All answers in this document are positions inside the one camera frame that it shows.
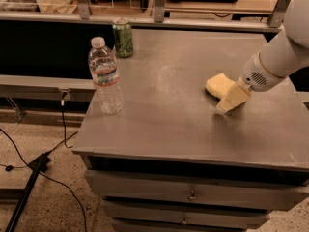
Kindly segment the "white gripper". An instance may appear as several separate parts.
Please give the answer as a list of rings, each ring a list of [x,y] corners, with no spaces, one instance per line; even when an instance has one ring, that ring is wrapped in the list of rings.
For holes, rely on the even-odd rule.
[[[244,65],[240,78],[248,89],[256,92],[268,91],[284,80],[284,77],[274,75],[263,64],[261,52],[254,54]],[[251,93],[236,83],[223,96],[216,108],[226,113],[247,102],[250,97]]]

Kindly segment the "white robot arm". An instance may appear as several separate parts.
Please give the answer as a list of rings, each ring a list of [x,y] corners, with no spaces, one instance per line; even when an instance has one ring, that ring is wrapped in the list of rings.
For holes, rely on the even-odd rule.
[[[283,29],[244,65],[216,108],[226,113],[245,103],[252,91],[268,91],[308,66],[309,0],[294,0],[284,14]]]

